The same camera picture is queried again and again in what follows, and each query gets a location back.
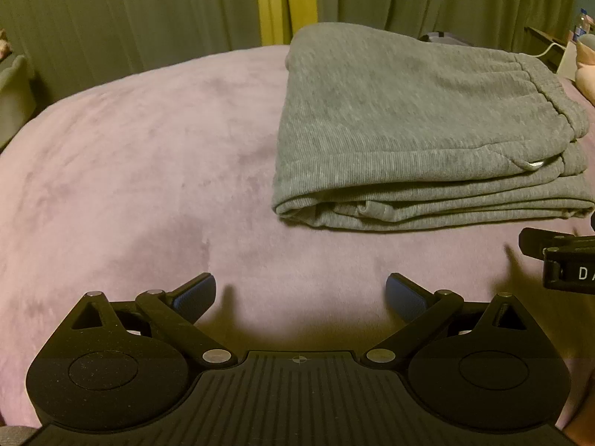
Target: bed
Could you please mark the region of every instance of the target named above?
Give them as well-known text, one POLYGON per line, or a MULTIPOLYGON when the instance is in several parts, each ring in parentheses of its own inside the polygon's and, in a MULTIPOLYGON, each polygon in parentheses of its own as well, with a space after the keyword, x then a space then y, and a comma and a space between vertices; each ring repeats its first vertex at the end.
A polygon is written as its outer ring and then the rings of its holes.
MULTIPOLYGON (((566 359, 563 427, 595 369, 595 297, 545 290, 523 227, 590 235, 588 219, 406 233, 316 230, 271 209, 286 46, 237 50, 132 75, 63 99, 0 155, 0 411, 39 426, 30 362, 87 291, 132 300, 208 271, 197 326, 250 349, 361 354, 400 328, 384 298, 399 272, 470 301, 519 297, 566 359)), ((568 95, 595 109, 562 80, 568 95)), ((595 134, 582 145, 595 156, 595 134)), ((595 186, 595 159, 587 171, 595 186)))

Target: folded gray sweatpants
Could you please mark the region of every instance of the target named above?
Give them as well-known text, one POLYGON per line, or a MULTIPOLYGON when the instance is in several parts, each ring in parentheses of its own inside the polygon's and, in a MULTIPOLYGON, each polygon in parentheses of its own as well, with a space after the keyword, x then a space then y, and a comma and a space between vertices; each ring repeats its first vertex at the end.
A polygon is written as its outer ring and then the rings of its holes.
POLYGON ((273 209, 316 227, 410 230, 595 207, 584 109, 539 60, 348 23, 294 37, 273 209))

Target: round black pad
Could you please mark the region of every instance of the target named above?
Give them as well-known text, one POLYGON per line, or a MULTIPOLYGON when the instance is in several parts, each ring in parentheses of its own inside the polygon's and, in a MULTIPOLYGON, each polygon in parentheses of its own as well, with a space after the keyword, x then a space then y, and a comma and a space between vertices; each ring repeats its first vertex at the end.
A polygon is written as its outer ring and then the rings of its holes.
POLYGON ((568 394, 568 371, 562 360, 519 340, 522 333, 498 329, 430 343, 409 365, 413 391, 435 414, 472 429, 510 431, 555 421, 568 394))
POLYGON ((70 366, 70 379, 89 391, 108 391, 135 378, 139 365, 133 357, 115 350, 91 352, 70 366))

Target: plastic water bottle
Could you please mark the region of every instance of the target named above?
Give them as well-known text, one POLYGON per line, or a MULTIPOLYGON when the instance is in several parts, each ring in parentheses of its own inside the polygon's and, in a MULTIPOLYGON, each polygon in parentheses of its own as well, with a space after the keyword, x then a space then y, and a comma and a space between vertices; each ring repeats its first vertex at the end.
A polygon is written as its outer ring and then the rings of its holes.
POLYGON ((581 8, 581 13, 578 14, 576 17, 576 22, 574 24, 574 32, 572 35, 572 41, 578 40, 578 37, 584 35, 585 33, 589 33, 591 29, 591 24, 587 18, 587 10, 585 8, 581 8))

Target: white cable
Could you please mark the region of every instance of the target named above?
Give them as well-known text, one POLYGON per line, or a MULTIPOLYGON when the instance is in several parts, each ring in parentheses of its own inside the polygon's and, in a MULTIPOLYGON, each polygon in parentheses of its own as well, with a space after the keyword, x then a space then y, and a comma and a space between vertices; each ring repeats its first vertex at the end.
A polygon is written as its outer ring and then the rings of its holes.
POLYGON ((556 45, 558 47, 560 47, 562 50, 564 50, 566 52, 566 47, 560 45, 559 43, 556 42, 551 42, 551 45, 549 47, 546 48, 545 52, 541 52, 539 55, 529 55, 530 57, 535 57, 536 59, 538 59, 539 57, 543 57, 547 52, 549 52, 551 50, 551 48, 556 45))

